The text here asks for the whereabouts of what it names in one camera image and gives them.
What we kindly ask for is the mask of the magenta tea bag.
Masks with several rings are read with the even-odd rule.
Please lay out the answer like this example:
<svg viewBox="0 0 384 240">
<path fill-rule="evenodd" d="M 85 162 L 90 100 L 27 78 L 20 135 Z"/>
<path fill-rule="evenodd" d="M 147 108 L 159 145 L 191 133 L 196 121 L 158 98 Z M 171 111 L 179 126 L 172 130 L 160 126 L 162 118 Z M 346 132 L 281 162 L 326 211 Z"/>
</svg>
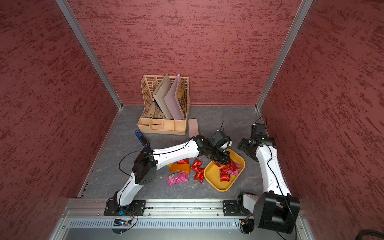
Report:
<svg viewBox="0 0 384 240">
<path fill-rule="evenodd" d="M 189 181 L 189 174 L 179 172 L 171 174 L 167 177 L 168 186 L 174 186 Z"/>
<path fill-rule="evenodd" d="M 231 164 L 228 165 L 228 174 L 237 177 L 239 175 L 239 170 L 241 170 L 242 167 L 243 166 L 237 162 L 231 162 Z"/>
</svg>

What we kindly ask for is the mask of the orange tea bag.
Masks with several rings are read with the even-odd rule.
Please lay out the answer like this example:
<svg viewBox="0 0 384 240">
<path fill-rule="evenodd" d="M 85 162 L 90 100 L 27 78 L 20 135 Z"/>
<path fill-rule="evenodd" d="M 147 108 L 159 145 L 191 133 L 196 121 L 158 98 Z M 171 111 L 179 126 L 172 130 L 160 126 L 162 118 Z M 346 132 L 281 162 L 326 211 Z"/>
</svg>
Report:
<svg viewBox="0 0 384 240">
<path fill-rule="evenodd" d="M 169 173 L 182 172 L 186 174 L 190 174 L 191 165 L 189 164 L 172 164 L 170 166 Z"/>
</svg>

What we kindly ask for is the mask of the red tea bag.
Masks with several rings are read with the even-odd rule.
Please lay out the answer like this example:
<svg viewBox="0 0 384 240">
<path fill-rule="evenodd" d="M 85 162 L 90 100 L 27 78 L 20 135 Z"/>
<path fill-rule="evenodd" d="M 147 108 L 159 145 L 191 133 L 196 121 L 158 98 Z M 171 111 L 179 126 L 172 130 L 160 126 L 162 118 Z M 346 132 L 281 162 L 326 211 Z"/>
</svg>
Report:
<svg viewBox="0 0 384 240">
<path fill-rule="evenodd" d="M 189 163 L 189 159 L 183 159 L 183 160 L 177 161 L 176 164 L 187 164 L 187 165 L 189 165 L 190 163 Z"/>
<path fill-rule="evenodd" d="M 230 177 L 230 174 L 229 174 L 228 167 L 227 166 L 222 167 L 220 169 L 220 181 L 221 182 L 228 182 L 229 183 L 230 179 L 231 179 L 231 177 Z"/>
<path fill-rule="evenodd" d="M 195 159 L 193 164 L 191 165 L 191 170 L 193 170 L 194 172 L 198 172 L 200 167 L 202 166 L 203 162 L 198 160 L 198 159 Z"/>
<path fill-rule="evenodd" d="M 198 168 L 197 173 L 194 176 L 194 180 L 203 183 L 205 176 L 204 176 L 204 170 L 203 168 Z"/>
</svg>

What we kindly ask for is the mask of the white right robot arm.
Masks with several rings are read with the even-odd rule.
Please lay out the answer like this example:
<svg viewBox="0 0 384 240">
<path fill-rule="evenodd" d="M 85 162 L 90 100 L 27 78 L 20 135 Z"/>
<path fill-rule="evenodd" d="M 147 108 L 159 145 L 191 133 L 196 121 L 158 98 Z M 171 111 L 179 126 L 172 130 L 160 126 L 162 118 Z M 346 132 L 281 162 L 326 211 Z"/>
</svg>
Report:
<svg viewBox="0 0 384 240">
<path fill-rule="evenodd" d="M 243 208 L 253 215 L 255 226 L 277 233 L 296 232 L 301 203 L 287 187 L 275 140 L 265 136 L 243 138 L 238 149 L 258 162 L 262 172 L 263 194 L 259 197 L 245 192 L 239 195 Z"/>
</svg>

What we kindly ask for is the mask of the red tea bag top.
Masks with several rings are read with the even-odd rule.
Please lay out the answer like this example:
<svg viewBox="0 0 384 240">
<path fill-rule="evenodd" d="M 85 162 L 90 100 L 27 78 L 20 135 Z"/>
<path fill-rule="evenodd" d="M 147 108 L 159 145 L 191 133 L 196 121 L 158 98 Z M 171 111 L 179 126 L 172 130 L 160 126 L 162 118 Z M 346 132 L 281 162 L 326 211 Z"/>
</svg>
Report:
<svg viewBox="0 0 384 240">
<path fill-rule="evenodd" d="M 229 183 L 230 179 L 231 179 L 231 177 L 230 177 L 230 174 L 229 174 L 228 167 L 227 166 L 222 167 L 220 169 L 220 181 L 221 182 L 228 182 Z"/>
</svg>

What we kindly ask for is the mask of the yellow plastic storage box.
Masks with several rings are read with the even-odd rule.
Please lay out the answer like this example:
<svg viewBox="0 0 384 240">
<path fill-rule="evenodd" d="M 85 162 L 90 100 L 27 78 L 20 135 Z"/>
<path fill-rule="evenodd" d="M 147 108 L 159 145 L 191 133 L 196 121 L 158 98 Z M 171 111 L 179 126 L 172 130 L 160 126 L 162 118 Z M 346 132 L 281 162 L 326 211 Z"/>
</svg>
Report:
<svg viewBox="0 0 384 240">
<path fill-rule="evenodd" d="M 220 169 L 222 169 L 224 166 L 221 166 L 220 168 L 216 165 L 215 162 L 211 161 L 206 167 L 204 171 L 205 180 L 211 184 L 217 191 L 219 192 L 226 192 L 228 191 L 231 186 L 234 184 L 234 182 L 239 178 L 243 170 L 245 169 L 246 163 L 245 160 L 238 155 L 236 152 L 234 152 L 231 149 L 227 149 L 227 152 L 230 153 L 230 159 L 235 162 L 235 164 L 238 166 L 241 166 L 237 169 L 237 175 L 230 174 L 230 181 L 221 181 L 220 179 Z"/>
</svg>

